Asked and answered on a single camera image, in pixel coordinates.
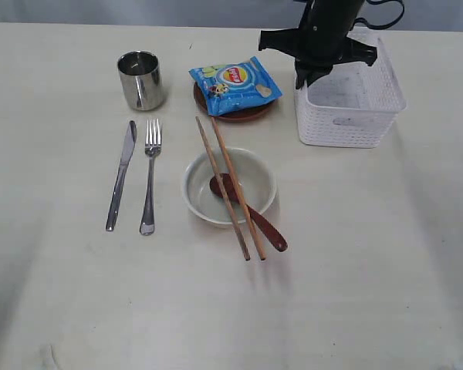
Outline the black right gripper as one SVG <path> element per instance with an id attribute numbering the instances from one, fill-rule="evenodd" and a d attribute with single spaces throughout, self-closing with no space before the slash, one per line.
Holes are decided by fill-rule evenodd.
<path id="1" fill-rule="evenodd" d="M 359 0 L 307 1 L 294 29 L 260 32 L 259 50 L 280 51 L 309 68 L 296 70 L 296 89 L 328 76 L 330 66 L 351 62 L 371 66 L 377 60 L 377 48 L 348 37 L 362 5 Z"/>

